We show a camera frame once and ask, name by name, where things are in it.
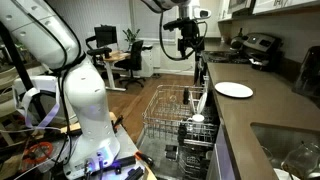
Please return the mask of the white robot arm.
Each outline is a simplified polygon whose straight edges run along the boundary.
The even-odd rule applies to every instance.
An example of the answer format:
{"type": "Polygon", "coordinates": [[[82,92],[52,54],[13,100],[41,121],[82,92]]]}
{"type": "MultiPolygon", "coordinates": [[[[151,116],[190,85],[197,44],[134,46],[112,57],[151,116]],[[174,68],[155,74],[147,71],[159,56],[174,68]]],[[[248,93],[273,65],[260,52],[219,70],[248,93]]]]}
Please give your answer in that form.
{"type": "Polygon", "coordinates": [[[105,83],[72,29],[44,0],[0,0],[0,21],[39,62],[63,75],[61,80],[49,76],[46,83],[33,82],[15,105],[27,115],[41,87],[54,87],[58,97],[68,99],[82,134],[64,166],[66,178],[76,180],[111,166],[120,142],[111,124],[105,83]]]}

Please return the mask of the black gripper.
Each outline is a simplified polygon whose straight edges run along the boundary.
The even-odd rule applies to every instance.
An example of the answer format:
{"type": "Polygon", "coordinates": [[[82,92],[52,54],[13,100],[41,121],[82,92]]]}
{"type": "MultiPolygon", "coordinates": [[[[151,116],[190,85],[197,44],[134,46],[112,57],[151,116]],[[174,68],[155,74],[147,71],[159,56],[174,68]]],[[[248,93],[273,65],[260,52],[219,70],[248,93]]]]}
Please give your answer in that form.
{"type": "Polygon", "coordinates": [[[178,51],[182,58],[188,58],[189,54],[186,53],[188,48],[200,52],[204,49],[204,37],[200,35],[198,23],[190,18],[178,18],[177,20],[168,22],[163,25],[164,30],[173,31],[179,29],[182,38],[178,40],[178,51]]]}

